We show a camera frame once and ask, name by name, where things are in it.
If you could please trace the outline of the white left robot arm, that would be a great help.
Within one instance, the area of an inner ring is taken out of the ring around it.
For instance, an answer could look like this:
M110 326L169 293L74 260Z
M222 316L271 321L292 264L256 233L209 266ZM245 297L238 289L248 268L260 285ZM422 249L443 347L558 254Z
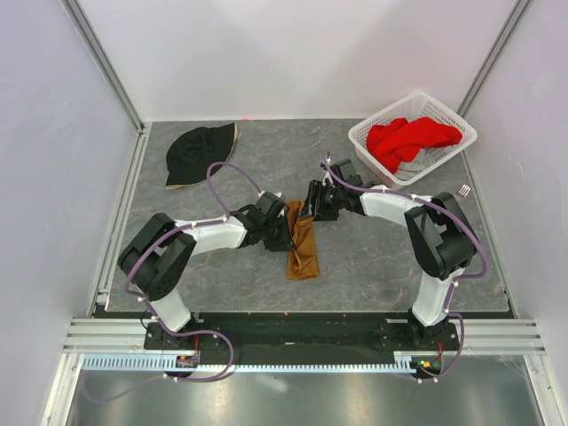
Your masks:
M176 349L192 344L192 313L178 291L190 259L220 249L242 249L261 242L272 252L293 248L289 206L275 193L261 193L222 217L200 221L153 215L118 257L127 277L125 291L138 297L162 323L164 339Z

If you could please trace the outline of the orange cloth napkin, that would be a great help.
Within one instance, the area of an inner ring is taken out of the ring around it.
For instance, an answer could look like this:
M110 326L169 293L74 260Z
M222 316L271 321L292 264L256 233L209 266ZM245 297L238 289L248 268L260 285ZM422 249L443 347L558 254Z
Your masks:
M313 231L313 216L301 217L304 202L291 200L288 226L294 247L288 252L287 278L289 280L310 280L320 276L317 246Z

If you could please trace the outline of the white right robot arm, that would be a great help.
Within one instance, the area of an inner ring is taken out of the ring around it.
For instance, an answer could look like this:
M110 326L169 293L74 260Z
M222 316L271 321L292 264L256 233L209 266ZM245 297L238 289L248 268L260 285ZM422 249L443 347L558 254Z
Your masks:
M477 278L488 269L487 255L454 195L430 197L364 184L352 161L331 164L321 180L312 180L302 213L316 221L333 221L341 210L377 217L406 228L414 258L422 268L418 296L410 310L407 341L427 349L438 339L437 325L448 314L451 298L463 279Z

